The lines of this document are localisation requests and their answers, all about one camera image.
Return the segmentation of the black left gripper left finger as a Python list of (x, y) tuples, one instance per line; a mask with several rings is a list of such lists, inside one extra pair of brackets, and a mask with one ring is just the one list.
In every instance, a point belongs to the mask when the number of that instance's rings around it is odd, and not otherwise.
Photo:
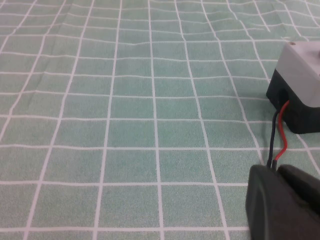
[(306, 207), (277, 171), (253, 165), (245, 210), (253, 240), (318, 240), (320, 215)]

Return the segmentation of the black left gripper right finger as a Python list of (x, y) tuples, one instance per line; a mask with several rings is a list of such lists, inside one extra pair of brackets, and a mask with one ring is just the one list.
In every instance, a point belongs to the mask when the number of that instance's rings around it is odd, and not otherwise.
[(320, 180), (289, 164), (281, 165), (277, 173), (302, 203), (319, 216)]

